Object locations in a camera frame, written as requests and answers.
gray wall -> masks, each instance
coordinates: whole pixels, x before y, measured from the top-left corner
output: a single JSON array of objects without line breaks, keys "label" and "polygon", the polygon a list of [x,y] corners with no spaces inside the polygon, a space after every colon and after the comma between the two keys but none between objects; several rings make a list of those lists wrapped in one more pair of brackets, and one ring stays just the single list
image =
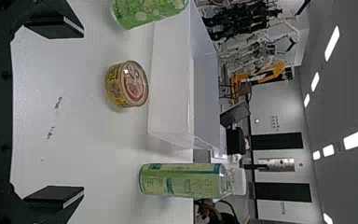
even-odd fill
[{"label": "gray wall", "polygon": [[[341,37],[328,63],[324,49],[336,24]],[[310,38],[300,68],[303,96],[316,71],[320,82],[306,110],[312,151],[358,131],[358,2],[313,0]],[[315,162],[323,212],[334,223],[358,223],[358,148]]]},{"label": "gray wall", "polygon": [[[310,154],[310,139],[298,77],[287,84],[283,81],[254,86],[250,103],[252,134],[302,133],[304,148],[254,151],[254,159],[294,158],[296,171],[289,173],[256,172],[257,182],[309,183],[312,203],[258,200],[261,219],[297,223],[323,223]],[[280,128],[271,127],[271,116],[278,116]]]}]

canned food tin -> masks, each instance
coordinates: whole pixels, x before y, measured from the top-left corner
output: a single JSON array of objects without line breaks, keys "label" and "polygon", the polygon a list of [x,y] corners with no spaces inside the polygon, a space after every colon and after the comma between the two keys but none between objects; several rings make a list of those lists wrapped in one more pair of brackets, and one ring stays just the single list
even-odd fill
[{"label": "canned food tin", "polygon": [[145,70],[134,61],[111,66],[105,87],[110,101],[120,108],[144,105],[149,93]]}]

clear plastic container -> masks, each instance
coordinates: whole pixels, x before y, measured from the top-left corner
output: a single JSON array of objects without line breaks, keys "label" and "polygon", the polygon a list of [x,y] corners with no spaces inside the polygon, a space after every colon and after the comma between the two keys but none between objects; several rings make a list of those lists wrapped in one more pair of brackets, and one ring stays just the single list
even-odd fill
[{"label": "clear plastic container", "polygon": [[241,168],[228,170],[224,164],[145,164],[139,174],[143,194],[182,198],[221,199],[246,193]]},{"label": "clear plastic container", "polygon": [[113,0],[111,13],[117,24],[130,30],[182,12],[188,0]]}]

yellow can label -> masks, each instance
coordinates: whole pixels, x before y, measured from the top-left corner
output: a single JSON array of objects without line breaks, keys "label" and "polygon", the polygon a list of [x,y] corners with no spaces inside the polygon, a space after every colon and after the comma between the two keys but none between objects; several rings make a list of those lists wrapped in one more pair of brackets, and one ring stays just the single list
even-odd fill
[{"label": "yellow can label", "polygon": [[131,107],[126,100],[120,84],[121,65],[116,64],[109,68],[105,78],[106,93],[110,101],[121,108]]}]

black equipment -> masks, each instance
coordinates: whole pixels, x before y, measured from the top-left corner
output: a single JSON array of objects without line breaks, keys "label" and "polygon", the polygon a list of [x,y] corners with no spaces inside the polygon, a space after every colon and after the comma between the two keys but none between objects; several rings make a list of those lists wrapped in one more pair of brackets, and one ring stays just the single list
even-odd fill
[{"label": "black equipment", "polygon": [[203,18],[206,26],[214,27],[221,25],[222,31],[210,31],[213,41],[226,38],[229,40],[235,35],[251,34],[269,27],[269,19],[277,18],[282,9],[277,9],[274,2],[252,1],[231,5],[219,11],[211,18]]},{"label": "black equipment", "polygon": [[10,181],[13,129],[13,74],[10,42],[22,27],[49,39],[82,38],[84,27],[65,0],[0,0],[0,224],[66,223],[83,200],[83,188],[47,187],[39,192],[61,198],[65,207],[27,204]]}]

